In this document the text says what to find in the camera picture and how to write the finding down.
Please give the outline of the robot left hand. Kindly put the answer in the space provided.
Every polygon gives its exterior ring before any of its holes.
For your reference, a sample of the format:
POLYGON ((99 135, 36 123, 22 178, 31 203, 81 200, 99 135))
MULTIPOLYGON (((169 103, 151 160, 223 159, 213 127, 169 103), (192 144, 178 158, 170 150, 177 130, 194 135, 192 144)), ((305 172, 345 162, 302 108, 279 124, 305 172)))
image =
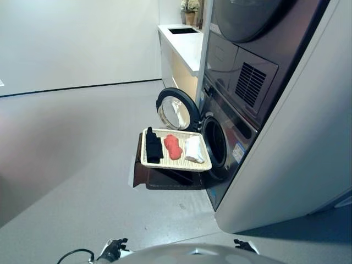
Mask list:
POLYGON ((123 239, 112 239, 109 240, 107 243, 107 246, 105 249, 102 251, 99 259, 106 260, 108 262, 114 262, 121 257, 121 251, 125 250, 127 245, 128 239, 123 238, 123 239))

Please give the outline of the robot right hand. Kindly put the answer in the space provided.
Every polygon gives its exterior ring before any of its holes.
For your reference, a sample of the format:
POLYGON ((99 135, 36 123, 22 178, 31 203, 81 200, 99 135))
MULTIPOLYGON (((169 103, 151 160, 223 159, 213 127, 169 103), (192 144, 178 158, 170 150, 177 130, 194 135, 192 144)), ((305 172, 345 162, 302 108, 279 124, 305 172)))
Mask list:
POLYGON ((250 251, 250 252, 254 252, 256 254, 259 254, 257 248, 255 247, 255 245, 251 241, 242 241, 239 239, 234 239, 233 241, 235 244, 235 248, 243 249, 246 251, 250 251))

